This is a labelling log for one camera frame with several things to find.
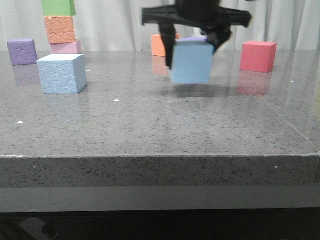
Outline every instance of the green foam block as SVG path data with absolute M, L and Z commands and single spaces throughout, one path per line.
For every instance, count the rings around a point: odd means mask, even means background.
M 42 0 L 43 14 L 52 16 L 75 16 L 75 0 Z

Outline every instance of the orange foam block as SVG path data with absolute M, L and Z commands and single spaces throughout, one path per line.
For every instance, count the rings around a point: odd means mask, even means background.
M 45 16 L 44 22 L 50 44 L 76 42 L 74 20 L 72 16 Z
M 180 35 L 177 33 L 175 39 L 179 39 Z M 164 43 L 162 42 L 161 35 L 155 34 L 151 37 L 151 52 L 153 56 L 165 57 L 166 49 Z
M 274 68 L 276 42 L 248 41 L 242 46 L 241 70 L 269 73 Z

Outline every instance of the white curtain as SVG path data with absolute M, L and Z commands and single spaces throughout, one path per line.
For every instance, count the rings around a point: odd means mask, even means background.
M 75 35 L 84 51 L 150 51 L 158 26 L 141 26 L 141 8 L 173 4 L 174 0 L 75 0 Z M 244 42 L 271 41 L 279 50 L 320 48 L 320 0 L 222 0 L 222 6 L 248 10 L 249 28 L 232 27 L 221 50 L 241 50 Z M 177 25 L 184 37 L 198 29 Z M 0 51 L 7 40 L 34 38 L 38 51 L 49 51 L 41 0 L 0 0 Z

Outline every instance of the orange block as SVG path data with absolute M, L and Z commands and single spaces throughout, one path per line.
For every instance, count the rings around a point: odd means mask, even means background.
M 179 39 L 179 38 L 180 38 L 180 35 L 177 33 L 175 35 L 175 39 Z M 151 49 L 152 49 L 153 56 L 159 56 L 159 57 L 166 56 L 166 49 L 165 49 L 164 43 L 162 42 L 160 34 L 152 35 Z
M 50 44 L 74 43 L 76 41 L 72 16 L 45 16 L 44 22 Z

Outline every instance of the foam block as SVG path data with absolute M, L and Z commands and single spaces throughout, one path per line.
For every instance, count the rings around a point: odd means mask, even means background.
M 207 84 L 213 63 L 214 46 L 204 38 L 175 41 L 170 77 L 175 84 Z
M 177 33 L 175 39 L 179 39 L 180 35 Z M 151 37 L 151 52 L 153 56 L 165 57 L 166 49 L 162 42 L 161 35 L 155 34 Z
M 78 94 L 88 84 L 83 54 L 51 54 L 37 63 L 45 94 Z
M 75 27 L 72 16 L 45 16 L 46 33 L 50 44 L 75 43 Z
M 75 0 L 42 0 L 44 16 L 75 16 Z
M 52 54 L 82 54 L 80 40 L 70 43 L 51 43 L 50 48 Z
M 37 64 L 38 56 L 34 39 L 12 39 L 7 42 L 7 46 L 13 66 Z
M 269 73 L 274 68 L 276 42 L 248 41 L 242 46 L 241 70 Z

